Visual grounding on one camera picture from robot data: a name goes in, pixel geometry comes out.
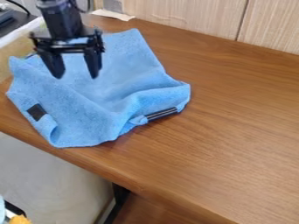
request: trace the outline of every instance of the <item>wooden desk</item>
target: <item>wooden desk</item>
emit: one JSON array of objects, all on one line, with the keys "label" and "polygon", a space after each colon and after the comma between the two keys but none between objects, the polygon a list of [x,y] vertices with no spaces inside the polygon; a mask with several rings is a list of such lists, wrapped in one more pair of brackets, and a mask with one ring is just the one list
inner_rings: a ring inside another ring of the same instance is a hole
[{"label": "wooden desk", "polygon": [[141,20],[166,71],[191,83],[180,115],[92,148],[51,147],[5,97],[1,131],[204,223],[299,223],[299,57]]}]

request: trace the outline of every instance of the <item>desk leg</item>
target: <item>desk leg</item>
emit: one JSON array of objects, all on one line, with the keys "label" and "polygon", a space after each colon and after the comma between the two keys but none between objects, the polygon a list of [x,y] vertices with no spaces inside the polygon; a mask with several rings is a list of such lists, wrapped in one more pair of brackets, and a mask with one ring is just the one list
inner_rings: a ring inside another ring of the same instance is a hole
[{"label": "desk leg", "polygon": [[106,218],[104,224],[112,224],[117,216],[117,214],[122,210],[122,206],[126,202],[130,191],[122,186],[112,184],[114,195],[115,195],[115,206],[110,212],[109,216]]}]

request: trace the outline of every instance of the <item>yellow object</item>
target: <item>yellow object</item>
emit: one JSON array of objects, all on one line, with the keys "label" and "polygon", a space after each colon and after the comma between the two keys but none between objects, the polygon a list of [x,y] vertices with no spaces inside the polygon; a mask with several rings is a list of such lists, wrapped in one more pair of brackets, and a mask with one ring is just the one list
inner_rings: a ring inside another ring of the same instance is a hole
[{"label": "yellow object", "polygon": [[10,224],[31,224],[29,220],[27,220],[23,215],[17,215],[12,217],[10,220]]}]

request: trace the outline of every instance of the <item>blue microfiber towel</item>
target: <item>blue microfiber towel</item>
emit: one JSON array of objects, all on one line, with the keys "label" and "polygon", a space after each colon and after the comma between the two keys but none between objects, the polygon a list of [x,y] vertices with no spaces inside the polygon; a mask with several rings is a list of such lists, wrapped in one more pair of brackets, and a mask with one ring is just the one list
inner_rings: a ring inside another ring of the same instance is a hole
[{"label": "blue microfiber towel", "polygon": [[[190,100],[190,85],[166,74],[137,29],[105,34],[103,40],[103,68],[95,80],[82,54],[63,55],[61,80],[39,56],[10,58],[14,79],[7,96],[55,147],[115,140],[147,123],[145,115],[173,107],[180,112]],[[36,104],[46,112],[39,120],[28,111]]]},{"label": "blue microfiber towel", "polygon": [[4,219],[5,219],[5,206],[4,206],[4,200],[0,195],[0,224],[4,222]]}]

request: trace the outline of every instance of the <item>cabinet door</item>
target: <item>cabinet door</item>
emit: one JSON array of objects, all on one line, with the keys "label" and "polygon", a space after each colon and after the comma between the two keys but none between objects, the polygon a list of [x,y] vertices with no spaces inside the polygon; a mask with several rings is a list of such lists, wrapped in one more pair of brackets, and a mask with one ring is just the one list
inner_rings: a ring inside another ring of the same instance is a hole
[{"label": "cabinet door", "polygon": [[238,41],[299,53],[298,11],[298,0],[249,0]]},{"label": "cabinet door", "polygon": [[103,7],[103,0],[94,0],[94,9],[98,10]]},{"label": "cabinet door", "polygon": [[247,0],[122,0],[123,11],[151,22],[236,39]]}]

